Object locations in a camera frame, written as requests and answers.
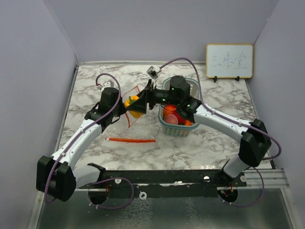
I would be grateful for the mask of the yellow bell pepper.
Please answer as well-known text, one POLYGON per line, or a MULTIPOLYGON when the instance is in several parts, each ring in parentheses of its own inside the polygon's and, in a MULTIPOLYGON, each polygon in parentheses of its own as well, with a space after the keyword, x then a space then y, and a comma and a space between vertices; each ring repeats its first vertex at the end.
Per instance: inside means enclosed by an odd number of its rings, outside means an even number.
POLYGON ((139 99, 140 98, 137 95, 129 96, 124 103, 124 106, 130 115, 136 119, 140 118, 144 114, 144 107, 140 102, 138 102, 139 99))

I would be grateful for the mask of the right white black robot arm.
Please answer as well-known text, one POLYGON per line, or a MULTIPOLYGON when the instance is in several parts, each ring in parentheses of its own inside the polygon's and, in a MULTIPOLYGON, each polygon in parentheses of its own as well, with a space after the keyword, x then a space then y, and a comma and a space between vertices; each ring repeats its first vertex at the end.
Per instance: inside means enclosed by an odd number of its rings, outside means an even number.
POLYGON ((157 89, 152 82, 126 107, 128 111, 145 114, 156 104, 174 105, 183 119, 215 129, 239 143, 239 153, 228 160, 219 174, 220 183, 229 187, 236 177, 250 167, 257 167, 271 146, 270 136, 264 123, 255 119, 252 122, 233 118, 220 113, 191 96, 191 85, 182 76, 169 80, 169 89, 157 89))

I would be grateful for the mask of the pink peach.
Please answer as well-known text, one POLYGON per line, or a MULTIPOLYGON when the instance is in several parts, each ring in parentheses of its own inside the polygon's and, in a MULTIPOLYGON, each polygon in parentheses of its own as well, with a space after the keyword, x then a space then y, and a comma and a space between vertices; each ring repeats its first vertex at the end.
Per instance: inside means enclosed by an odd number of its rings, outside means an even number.
POLYGON ((178 125, 178 118, 174 114, 169 114, 164 118, 164 121, 171 125, 178 125))

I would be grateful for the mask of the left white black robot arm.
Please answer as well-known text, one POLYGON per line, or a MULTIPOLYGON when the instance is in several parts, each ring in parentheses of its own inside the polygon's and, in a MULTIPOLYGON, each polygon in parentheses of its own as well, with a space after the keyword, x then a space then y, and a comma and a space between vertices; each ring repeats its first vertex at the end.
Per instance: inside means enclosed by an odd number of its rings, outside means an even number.
POLYGON ((76 133, 62 148, 51 156, 42 156, 37 162, 36 189, 44 195, 67 201, 75 189, 90 183, 94 188, 105 184, 105 176, 96 166, 75 170, 76 163, 103 131, 126 113, 121 91, 113 87, 104 88, 100 101, 86 113, 76 133))

